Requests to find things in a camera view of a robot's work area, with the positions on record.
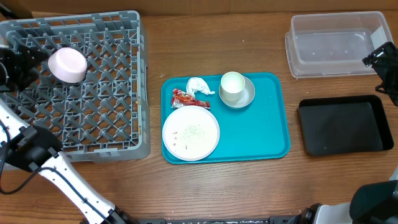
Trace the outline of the cream paper cup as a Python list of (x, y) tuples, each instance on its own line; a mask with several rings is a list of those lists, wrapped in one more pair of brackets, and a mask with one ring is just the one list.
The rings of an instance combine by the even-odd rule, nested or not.
[(238, 72), (227, 72), (221, 77), (221, 95), (225, 100), (236, 101), (241, 97), (245, 79)]

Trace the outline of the grey saucer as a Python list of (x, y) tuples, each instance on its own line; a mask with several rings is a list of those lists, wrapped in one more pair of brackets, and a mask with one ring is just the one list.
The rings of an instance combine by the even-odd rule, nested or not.
[(219, 96), (222, 102), (232, 108), (232, 109), (241, 109), (247, 107), (255, 97), (255, 87), (252, 81), (249, 78), (244, 77), (245, 80), (245, 87), (241, 92), (241, 96), (238, 100), (235, 101), (228, 101), (225, 96), (226, 92), (219, 86)]

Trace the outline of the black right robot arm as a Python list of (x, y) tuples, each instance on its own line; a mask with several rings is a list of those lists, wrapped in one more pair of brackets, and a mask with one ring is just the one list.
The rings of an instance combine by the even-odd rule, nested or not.
[[(375, 87), (397, 104), (397, 47), (385, 42), (363, 58), (381, 84)], [(298, 108), (305, 150), (312, 156), (387, 151), (394, 142), (376, 95), (302, 100)], [(282, 223), (397, 223), (397, 172), (389, 180), (360, 187), (350, 202), (316, 203)]]

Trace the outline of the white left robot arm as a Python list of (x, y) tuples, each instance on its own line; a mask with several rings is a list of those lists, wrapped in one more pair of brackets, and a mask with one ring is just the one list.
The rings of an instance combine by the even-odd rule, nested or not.
[[(33, 69), (48, 59), (38, 50), (20, 45), (1, 46), (1, 92), (23, 90), (38, 79)], [(82, 212), (87, 223), (133, 223), (115, 204), (102, 197), (74, 169), (63, 144), (48, 129), (26, 123), (1, 102), (1, 164), (41, 175), (57, 186)]]

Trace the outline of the small pink bowl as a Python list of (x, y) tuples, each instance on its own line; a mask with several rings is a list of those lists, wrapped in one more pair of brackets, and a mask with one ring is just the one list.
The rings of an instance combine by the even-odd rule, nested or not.
[(58, 49), (49, 57), (47, 64), (56, 78), (67, 83), (82, 81), (88, 67), (85, 56), (69, 47)]

